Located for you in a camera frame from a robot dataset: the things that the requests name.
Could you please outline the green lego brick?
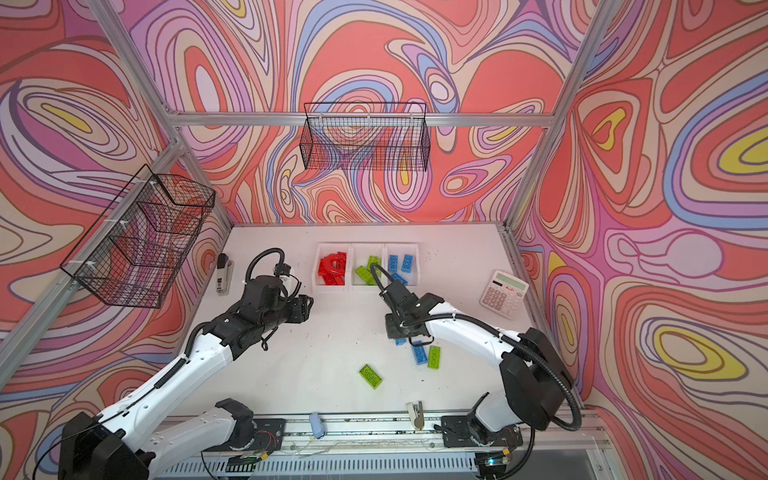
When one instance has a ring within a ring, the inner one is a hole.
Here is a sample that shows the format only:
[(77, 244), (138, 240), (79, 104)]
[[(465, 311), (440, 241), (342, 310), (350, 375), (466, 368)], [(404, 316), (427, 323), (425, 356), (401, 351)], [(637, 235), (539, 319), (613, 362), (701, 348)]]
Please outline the green lego brick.
[(374, 264), (380, 265), (381, 264), (381, 258), (378, 257), (378, 256), (370, 256), (368, 258), (368, 262), (367, 262), (367, 269), (370, 270), (371, 266), (374, 265)]
[(441, 348), (431, 345), (427, 355), (427, 366), (429, 369), (438, 370), (441, 361)]
[(371, 274), (371, 272), (366, 269), (364, 266), (358, 266), (355, 270), (355, 274), (357, 277), (365, 284), (369, 286), (374, 286), (376, 284), (376, 281)]
[(359, 370), (359, 374), (372, 389), (377, 389), (383, 382), (380, 375), (368, 364)]

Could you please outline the blue lego brick top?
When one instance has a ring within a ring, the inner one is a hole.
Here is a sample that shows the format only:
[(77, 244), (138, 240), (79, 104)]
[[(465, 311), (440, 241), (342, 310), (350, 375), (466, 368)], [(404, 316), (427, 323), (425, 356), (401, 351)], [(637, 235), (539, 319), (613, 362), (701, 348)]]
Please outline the blue lego brick top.
[(398, 272), (399, 258), (397, 255), (390, 254), (387, 261), (387, 271), (395, 274)]

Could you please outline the red arch lego piece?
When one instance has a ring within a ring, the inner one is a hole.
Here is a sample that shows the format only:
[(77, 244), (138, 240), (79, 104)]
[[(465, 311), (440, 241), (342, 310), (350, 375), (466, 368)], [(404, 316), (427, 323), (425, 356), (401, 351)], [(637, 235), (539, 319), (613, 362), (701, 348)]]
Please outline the red arch lego piece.
[(336, 252), (322, 257), (319, 260), (317, 274), (323, 280), (325, 275), (343, 276), (346, 275), (347, 254)]

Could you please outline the red lego brick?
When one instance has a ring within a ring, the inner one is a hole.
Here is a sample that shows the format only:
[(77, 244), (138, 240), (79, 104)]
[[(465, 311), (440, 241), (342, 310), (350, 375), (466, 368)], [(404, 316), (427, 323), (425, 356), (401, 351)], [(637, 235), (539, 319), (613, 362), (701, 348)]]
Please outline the red lego brick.
[(327, 286), (344, 286), (345, 279), (343, 276), (325, 275), (323, 281)]

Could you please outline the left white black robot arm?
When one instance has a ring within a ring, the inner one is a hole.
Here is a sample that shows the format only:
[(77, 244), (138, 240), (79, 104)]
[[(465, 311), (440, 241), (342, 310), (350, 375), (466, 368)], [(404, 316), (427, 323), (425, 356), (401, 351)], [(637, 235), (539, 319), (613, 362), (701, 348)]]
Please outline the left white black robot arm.
[(184, 400), (248, 349), (268, 348), (284, 324), (308, 320), (313, 299), (272, 247), (248, 265), (238, 301), (190, 333), (170, 364), (100, 413), (80, 413), (63, 430), (60, 479), (154, 479), (209, 448), (249, 450), (258, 435), (252, 410), (232, 398), (165, 430), (159, 425)]

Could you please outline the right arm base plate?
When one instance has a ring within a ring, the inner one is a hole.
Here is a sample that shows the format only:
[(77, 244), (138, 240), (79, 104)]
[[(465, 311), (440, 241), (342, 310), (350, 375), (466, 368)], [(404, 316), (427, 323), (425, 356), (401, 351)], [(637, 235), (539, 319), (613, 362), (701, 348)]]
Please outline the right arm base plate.
[(448, 448), (506, 447), (514, 450), (524, 443), (522, 433), (515, 425), (492, 432), (468, 415), (442, 416), (433, 430), (442, 436), (443, 444)]

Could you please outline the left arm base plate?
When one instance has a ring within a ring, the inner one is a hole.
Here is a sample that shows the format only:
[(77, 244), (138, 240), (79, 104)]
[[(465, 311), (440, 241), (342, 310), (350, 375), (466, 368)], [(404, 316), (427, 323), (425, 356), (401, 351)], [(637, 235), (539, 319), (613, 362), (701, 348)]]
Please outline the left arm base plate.
[(250, 426), (236, 426), (228, 441), (205, 453), (274, 452), (280, 450), (287, 421), (284, 418), (254, 417)]

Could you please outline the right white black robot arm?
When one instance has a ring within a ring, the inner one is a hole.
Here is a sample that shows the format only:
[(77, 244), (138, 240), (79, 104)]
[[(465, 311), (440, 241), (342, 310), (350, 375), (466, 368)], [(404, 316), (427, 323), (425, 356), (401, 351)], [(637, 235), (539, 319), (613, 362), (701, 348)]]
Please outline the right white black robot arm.
[(548, 337), (530, 328), (523, 333), (492, 326), (461, 312), (442, 297), (419, 297), (378, 263), (369, 267), (379, 296), (389, 308), (387, 336), (413, 344), (443, 341), (487, 361), (502, 389), (487, 392), (462, 418), (469, 441), (486, 446), (505, 429), (524, 424), (533, 432), (555, 425), (575, 432), (582, 427), (574, 380)]

